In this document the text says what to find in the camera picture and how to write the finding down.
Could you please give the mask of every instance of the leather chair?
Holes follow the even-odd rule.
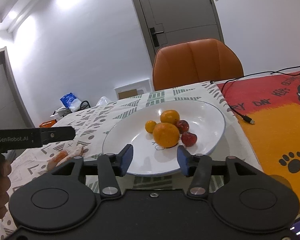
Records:
[[[158,50],[153,68],[154,89],[243,76],[240,60],[216,39],[189,41]]]

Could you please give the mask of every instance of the door handle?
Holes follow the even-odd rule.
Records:
[[[163,34],[164,32],[155,32],[155,29],[154,29],[154,27],[153,27],[153,28],[150,28],[150,33],[151,33],[151,37],[152,37],[154,46],[155,46],[155,47],[159,47],[160,44],[159,44],[157,35],[158,35],[158,34]]]
[[[151,33],[152,35],[163,34],[164,32]]]

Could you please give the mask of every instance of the small orange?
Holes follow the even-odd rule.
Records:
[[[176,110],[166,110],[160,115],[161,122],[168,122],[176,125],[180,120],[180,115]]]
[[[179,130],[171,123],[160,122],[154,127],[153,139],[162,147],[173,147],[179,141]]]
[[[145,125],[146,131],[152,133],[156,124],[157,123],[155,121],[147,121]]]

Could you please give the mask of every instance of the table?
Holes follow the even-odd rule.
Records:
[[[250,125],[238,118],[263,171],[292,188],[300,200],[300,77],[236,81],[226,84],[223,94],[255,121]]]
[[[234,155],[261,170],[261,166],[256,159],[249,141],[218,86],[210,84],[210,82],[201,82],[126,98],[110,102],[107,105],[92,107],[67,115],[55,126],[73,126],[76,130],[74,140],[51,143],[40,149],[26,150],[11,165],[12,173],[9,176],[11,180],[11,187],[8,191],[9,195],[24,184],[47,172],[48,160],[63,149],[72,149],[76,145],[81,144],[85,147],[85,161],[97,159],[102,154],[102,143],[106,135],[117,122],[139,109],[172,100],[204,101],[218,107],[225,116],[226,130],[211,157],[214,160],[225,160],[226,156]],[[152,178],[131,175],[118,178],[121,190],[126,188],[187,189],[190,181],[191,178],[185,178],[180,173]],[[94,192],[98,192],[97,176],[87,176],[86,185]],[[210,184],[210,192],[216,191],[222,185],[223,178],[221,176],[213,176]],[[0,238],[2,239],[16,229],[9,212],[0,222]]]

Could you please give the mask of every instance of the door frame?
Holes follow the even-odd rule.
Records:
[[[4,72],[6,74],[11,93],[13,95],[17,108],[21,114],[21,117],[28,128],[34,128],[34,124],[30,118],[30,115],[26,109],[25,104],[22,101],[21,95],[17,87],[16,80],[14,79],[12,68],[10,65],[10,60],[8,57],[7,47],[0,49],[0,60],[3,64]]]
[[[217,8],[216,8],[216,5],[214,3],[214,0],[210,0],[210,1],[211,1],[211,5],[212,5],[213,14],[214,14],[214,17],[216,19],[220,39],[221,39],[221,42],[224,43]],[[133,5],[134,5],[134,8],[135,8],[139,23],[140,23],[141,31],[142,31],[143,37],[145,39],[146,47],[148,49],[150,60],[151,60],[152,66],[153,66],[154,59],[155,59],[154,45],[153,45],[153,42],[152,42],[151,34],[150,34],[150,31],[149,31],[148,24],[146,22],[145,15],[143,13],[141,2],[140,2],[140,0],[132,0],[132,2],[133,2]]]

